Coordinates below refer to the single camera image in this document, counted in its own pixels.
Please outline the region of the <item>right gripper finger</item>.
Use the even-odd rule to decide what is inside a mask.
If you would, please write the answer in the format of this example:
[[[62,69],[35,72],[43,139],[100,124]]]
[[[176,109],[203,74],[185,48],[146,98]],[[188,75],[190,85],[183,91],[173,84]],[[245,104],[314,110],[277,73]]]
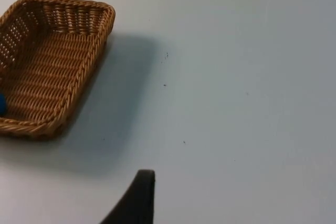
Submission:
[[[111,224],[152,224],[155,171],[141,169],[115,207],[102,220]]]

